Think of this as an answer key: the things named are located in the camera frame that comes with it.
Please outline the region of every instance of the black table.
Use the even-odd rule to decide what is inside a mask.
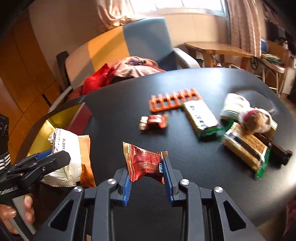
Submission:
[[[198,141],[182,109],[166,112],[169,126],[164,132],[138,130],[141,116],[150,114],[151,95],[190,87],[196,88],[218,120],[227,93],[261,93],[274,108],[271,115],[278,123],[274,140],[296,153],[296,121],[260,79],[237,69],[175,70],[112,84],[84,98],[93,113],[85,134],[91,137],[96,184],[124,167],[123,141],[153,152],[166,150],[184,178],[204,188],[223,187],[255,225],[262,224],[296,194],[296,155],[286,166],[270,163],[262,180],[256,180],[254,172],[222,143]],[[252,92],[247,96],[258,108],[266,104],[262,98],[254,104]],[[170,206],[164,185],[144,177],[133,183],[127,207],[115,208],[116,240],[179,240],[181,211]]]

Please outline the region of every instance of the orange plastic rack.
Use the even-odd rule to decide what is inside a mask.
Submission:
[[[200,94],[194,88],[191,88],[190,90],[184,89],[184,92],[178,90],[178,94],[175,91],[172,91],[171,96],[169,96],[168,93],[165,94],[165,97],[163,97],[162,94],[158,94],[158,98],[156,98],[155,95],[152,95],[151,100],[149,100],[149,109],[151,112],[159,112],[178,108],[186,101],[194,100],[194,96],[195,100],[202,99]]]

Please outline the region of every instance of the silver screw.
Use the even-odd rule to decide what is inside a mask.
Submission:
[[[223,188],[222,188],[222,187],[215,187],[214,190],[215,190],[215,192],[217,192],[217,193],[221,193],[221,192],[223,192]]]
[[[189,180],[187,180],[187,179],[182,179],[182,180],[180,181],[180,183],[181,183],[182,185],[188,185],[188,184],[189,184]]]
[[[74,192],[81,192],[81,191],[82,191],[81,186],[74,187]]]
[[[116,183],[116,180],[115,180],[114,178],[110,178],[110,179],[108,179],[107,182],[108,182],[109,184],[113,185],[113,184]]]

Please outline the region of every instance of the pink curtain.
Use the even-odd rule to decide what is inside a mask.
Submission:
[[[145,18],[134,12],[129,0],[96,0],[99,16],[108,29]]]
[[[227,0],[231,45],[261,57],[261,36],[255,0]]]

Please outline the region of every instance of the window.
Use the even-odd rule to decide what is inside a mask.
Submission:
[[[144,15],[206,13],[225,16],[225,0],[130,0],[135,12]]]

